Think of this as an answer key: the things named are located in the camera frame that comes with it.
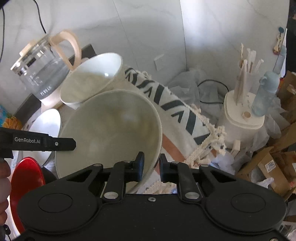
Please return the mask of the person's left hand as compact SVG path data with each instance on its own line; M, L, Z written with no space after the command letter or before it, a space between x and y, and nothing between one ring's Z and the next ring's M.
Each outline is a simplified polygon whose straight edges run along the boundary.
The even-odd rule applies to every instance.
M0 224L1 226L5 224L7 220L7 213L6 209L9 206L8 202L8 196L10 195L11 192L11 182L9 180L9 177L11 175L11 169L9 164L1 158L0 162L0 182L1 182L1 187L0 187Z

